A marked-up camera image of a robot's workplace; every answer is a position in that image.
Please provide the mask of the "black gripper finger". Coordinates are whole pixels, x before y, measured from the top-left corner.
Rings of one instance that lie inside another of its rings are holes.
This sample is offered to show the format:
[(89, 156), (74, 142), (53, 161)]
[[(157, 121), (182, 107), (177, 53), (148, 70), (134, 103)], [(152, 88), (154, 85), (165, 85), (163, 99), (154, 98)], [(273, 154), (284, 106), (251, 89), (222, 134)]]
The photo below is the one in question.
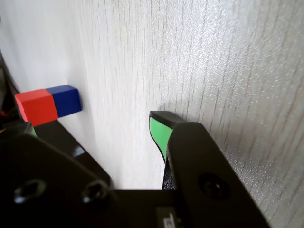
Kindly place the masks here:
[(165, 159), (188, 228), (267, 228), (268, 222), (206, 128), (150, 111), (150, 135)]
[(0, 134), (3, 228), (116, 228), (107, 185), (23, 127)]

